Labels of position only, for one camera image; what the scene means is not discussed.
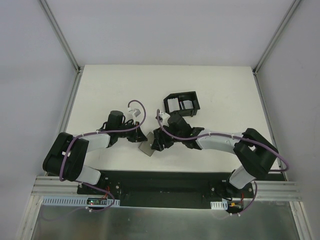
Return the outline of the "black plastic card tray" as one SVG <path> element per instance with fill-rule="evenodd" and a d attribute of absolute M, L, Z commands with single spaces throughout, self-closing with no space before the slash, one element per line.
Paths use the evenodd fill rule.
<path fill-rule="evenodd" d="M 180 110 L 169 112 L 168 99 L 178 98 Z M 196 91 L 171 93 L 163 99 L 165 112 L 169 115 L 178 113 L 182 117 L 193 117 L 201 109 Z"/>

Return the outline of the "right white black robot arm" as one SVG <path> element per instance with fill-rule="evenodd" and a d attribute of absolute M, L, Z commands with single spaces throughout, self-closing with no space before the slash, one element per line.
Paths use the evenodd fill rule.
<path fill-rule="evenodd" d="M 278 150 L 258 131 L 247 128 L 240 133 L 213 132 L 203 127 L 191 127 L 178 113 L 168 114 L 157 110 L 159 128 L 153 131 L 154 140 L 150 148 L 163 151 L 182 143 L 188 149 L 217 150 L 237 156 L 241 166 L 235 169 L 225 184 L 225 192 L 237 197 L 248 183 L 265 178 L 271 171 Z"/>

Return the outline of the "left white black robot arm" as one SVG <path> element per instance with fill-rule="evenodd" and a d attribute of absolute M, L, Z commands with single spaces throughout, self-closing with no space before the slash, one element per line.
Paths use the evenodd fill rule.
<path fill-rule="evenodd" d="M 110 148 L 119 138 L 131 143 L 147 141 L 139 124 L 134 118 L 126 120 L 121 111 L 112 110 L 107 121 L 92 135 L 76 138 L 61 132 L 46 155 L 42 168 L 53 176 L 62 176 L 64 181 L 87 183 L 94 194 L 102 194 L 106 178 L 101 171 L 85 165 L 87 153 Z"/>

